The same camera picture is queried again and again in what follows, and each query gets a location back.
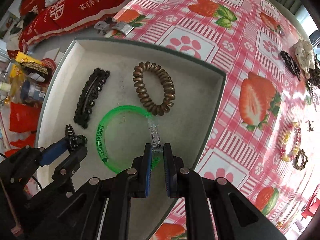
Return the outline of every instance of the bronze coil hair tie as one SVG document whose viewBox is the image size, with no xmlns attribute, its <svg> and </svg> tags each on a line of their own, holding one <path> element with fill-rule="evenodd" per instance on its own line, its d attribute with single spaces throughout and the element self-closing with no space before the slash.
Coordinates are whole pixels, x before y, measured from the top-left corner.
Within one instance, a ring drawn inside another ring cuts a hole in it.
<svg viewBox="0 0 320 240">
<path fill-rule="evenodd" d="M 143 83 L 143 72 L 145 71 L 155 73 L 160 79 L 164 91 L 164 99 L 161 105 L 156 105 L 147 93 L 147 89 Z M 176 90 L 174 89 L 174 85 L 169 74 L 161 66 L 156 66 L 156 63 L 150 64 L 149 61 L 146 63 L 140 62 L 139 66 L 134 67 L 134 72 L 132 74 L 134 76 L 133 81 L 136 82 L 134 87 L 136 87 L 136 92 L 138 93 L 140 102 L 148 112 L 153 115 L 164 115 L 164 113 L 168 113 L 170 111 L 169 106 L 173 106 L 171 100 L 176 98 L 174 95 Z"/>
</svg>

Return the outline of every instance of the table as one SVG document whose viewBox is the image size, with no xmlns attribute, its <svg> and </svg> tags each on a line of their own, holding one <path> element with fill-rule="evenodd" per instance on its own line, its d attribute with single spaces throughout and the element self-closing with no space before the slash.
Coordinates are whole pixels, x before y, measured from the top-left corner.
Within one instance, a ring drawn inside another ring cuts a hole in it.
<svg viewBox="0 0 320 240">
<path fill-rule="evenodd" d="M 294 55 L 291 46 L 300 37 L 295 28 L 267 0 L 133 0 L 115 19 L 135 29 L 126 37 L 116 31 L 108 37 L 165 46 L 227 73 L 217 119 L 195 171 L 209 179 L 227 178 L 275 225 L 282 221 L 278 227 L 285 233 L 318 183 L 312 143 L 318 133 L 309 133 L 305 122 L 313 120 L 316 127 L 319 121 L 308 105 L 304 80 L 299 82 L 279 55 L 281 50 Z M 301 148 L 309 157 L 302 171 L 281 160 L 280 138 L 293 122 L 301 126 Z M 268 194 L 274 208 L 265 209 Z M 185 236 L 183 199 L 164 222 L 166 229 L 158 234 Z"/>
</svg>

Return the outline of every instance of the tray rim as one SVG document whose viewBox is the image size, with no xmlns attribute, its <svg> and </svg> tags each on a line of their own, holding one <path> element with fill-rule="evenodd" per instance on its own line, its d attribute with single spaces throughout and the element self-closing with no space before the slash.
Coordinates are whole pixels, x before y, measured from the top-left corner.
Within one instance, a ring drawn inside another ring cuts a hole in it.
<svg viewBox="0 0 320 240">
<path fill-rule="evenodd" d="M 69 47 L 67 48 L 66 52 L 64 53 L 62 59 L 60 60 L 58 66 L 57 66 L 57 69 L 54 72 L 53 77 L 51 79 L 51 82 L 50 82 L 50 84 L 48 86 L 47 93 L 45 95 L 44 102 L 43 102 L 43 105 L 41 107 L 39 120 L 38 120 L 35 147 L 36 148 L 38 147 L 39 133 L 40 133 L 40 128 L 41 128 L 42 118 L 43 118 L 43 115 L 44 115 L 44 109 L 45 109 L 49 94 L 51 92 L 51 88 L 53 86 L 53 83 L 54 83 L 54 81 L 55 81 L 55 79 L 56 79 L 56 77 L 58 75 L 58 72 L 59 72 L 60 68 L 62 67 L 65 59 L 67 58 L 69 52 L 71 51 L 71 49 L 74 47 L 74 45 L 78 41 L 118 42 L 118 43 L 124 43 L 124 44 L 130 44 L 130 45 L 140 46 L 140 47 L 144 47 L 144 48 L 149 48 L 149 49 L 160 50 L 160 51 L 163 51 L 163 52 L 166 52 L 166 53 L 178 56 L 178 57 L 182 57 L 182 58 L 184 58 L 186 60 L 192 61 L 192 62 L 194 62 L 196 64 L 199 64 L 199 65 L 201 65 L 201 66 L 203 66 L 203 67 L 205 67 L 207 69 L 215 71 L 215 72 L 219 73 L 222 76 L 222 84 L 221 84 L 220 92 L 219 92 L 219 95 L 218 95 L 217 105 L 216 105 L 216 107 L 214 109 L 211 121 L 209 123 L 209 128 L 208 128 L 208 130 L 206 132 L 206 135 L 205 135 L 205 138 L 204 138 L 204 140 L 202 142 L 200 150 L 199 150 L 199 152 L 198 152 L 198 154 L 196 156 L 196 159 L 195 159 L 195 161 L 194 161 L 194 163 L 193 163 L 193 165 L 191 167 L 191 169 L 194 170 L 196 168 L 196 166 L 197 166 L 197 164 L 199 162 L 199 159 L 200 159 L 200 157 L 202 155 L 202 152 L 203 152 L 203 150 L 204 150 L 204 148 L 205 148 L 205 146 L 207 144 L 207 140 L 208 140 L 208 138 L 210 136 L 210 132 L 212 130 L 214 122 L 216 121 L 216 118 L 217 118 L 217 115 L 218 115 L 218 111 L 219 111 L 219 108 L 220 108 L 220 105 L 221 105 L 222 95 L 223 95 L 223 92 L 224 92 L 224 89 L 225 89 L 225 85 L 226 85 L 227 73 L 224 72 L 223 70 L 221 70 L 220 68 L 217 68 L 216 66 L 210 64 L 210 63 L 207 63 L 207 62 L 205 62 L 203 60 L 200 60 L 198 58 L 192 57 L 192 56 L 190 56 L 188 54 L 179 52 L 177 50 L 168 49 L 168 48 L 163 47 L 163 46 L 159 46 L 159 45 L 155 45 L 155 44 L 151 44 L 151 43 L 144 43 L 144 42 L 141 42 L 141 41 L 133 41 L 133 40 L 127 40 L 127 39 L 115 39 L 115 38 L 102 38 L 102 37 L 84 37 L 84 38 L 77 38 L 76 37 L 76 38 L 74 38 L 73 41 L 70 43 Z M 166 217 L 168 216 L 168 214 L 170 213 L 170 211 L 172 210 L 172 208 L 174 207 L 174 205 L 176 204 L 177 201 L 178 201 L 178 198 L 174 199 L 174 201 L 172 202 L 172 204 L 170 205 L 168 210 L 165 212 L 165 214 L 161 218 L 160 222 L 157 224 L 157 226 L 151 232 L 151 234 L 146 238 L 146 240 L 149 240 L 153 236 L 153 234 L 156 232 L 156 230 L 162 225 L 162 223 L 164 222 L 164 220 L 166 219 Z"/>
</svg>

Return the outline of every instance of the small black hair clip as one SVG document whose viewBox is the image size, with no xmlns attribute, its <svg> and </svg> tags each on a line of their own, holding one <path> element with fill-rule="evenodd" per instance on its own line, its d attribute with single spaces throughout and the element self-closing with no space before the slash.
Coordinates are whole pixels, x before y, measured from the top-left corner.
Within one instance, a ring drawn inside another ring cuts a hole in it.
<svg viewBox="0 0 320 240">
<path fill-rule="evenodd" d="M 102 90 L 102 86 L 106 83 L 109 76 L 110 72 L 108 70 L 96 68 L 82 89 L 73 121 L 84 129 L 88 127 L 89 115 L 92 113 L 94 102 L 98 98 L 98 93 Z"/>
</svg>

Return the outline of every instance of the brown beaded bracelet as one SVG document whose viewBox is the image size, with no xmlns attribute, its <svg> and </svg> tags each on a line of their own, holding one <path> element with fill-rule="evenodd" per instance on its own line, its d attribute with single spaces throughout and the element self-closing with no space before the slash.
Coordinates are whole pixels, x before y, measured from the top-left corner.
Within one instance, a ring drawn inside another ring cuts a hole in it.
<svg viewBox="0 0 320 240">
<path fill-rule="evenodd" d="M 301 156 L 302 163 L 301 165 L 298 166 L 298 160 L 300 156 Z M 293 167 L 299 171 L 302 171 L 306 167 L 307 162 L 308 162 L 308 156 L 306 155 L 305 151 L 301 149 L 298 151 L 296 157 L 293 159 Z"/>
<path fill-rule="evenodd" d="M 143 83 L 143 72 L 150 71 L 155 73 L 160 79 L 161 85 L 163 86 L 164 99 L 161 105 L 156 105 L 147 93 L 145 84 Z M 134 72 L 132 73 L 134 78 L 133 81 L 136 82 L 134 87 L 136 87 L 136 92 L 140 98 L 140 102 L 148 110 L 148 112 L 153 115 L 164 115 L 170 111 L 169 106 L 173 106 L 171 100 L 174 100 L 176 96 L 174 95 L 176 90 L 169 74 L 161 67 L 156 66 L 155 63 L 150 64 L 149 61 L 146 63 L 140 62 L 139 66 L 134 67 Z"/>
</svg>

